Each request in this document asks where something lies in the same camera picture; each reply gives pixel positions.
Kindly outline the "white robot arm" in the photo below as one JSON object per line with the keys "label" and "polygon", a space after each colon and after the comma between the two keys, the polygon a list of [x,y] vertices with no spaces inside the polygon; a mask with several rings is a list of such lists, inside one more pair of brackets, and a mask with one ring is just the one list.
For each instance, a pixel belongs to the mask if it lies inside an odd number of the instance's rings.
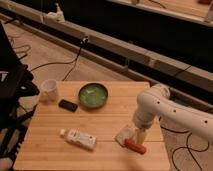
{"label": "white robot arm", "polygon": [[133,123],[142,130],[149,129],[156,115],[168,118],[213,144],[213,114],[186,107],[169,99],[170,90],[156,84],[137,96]]}

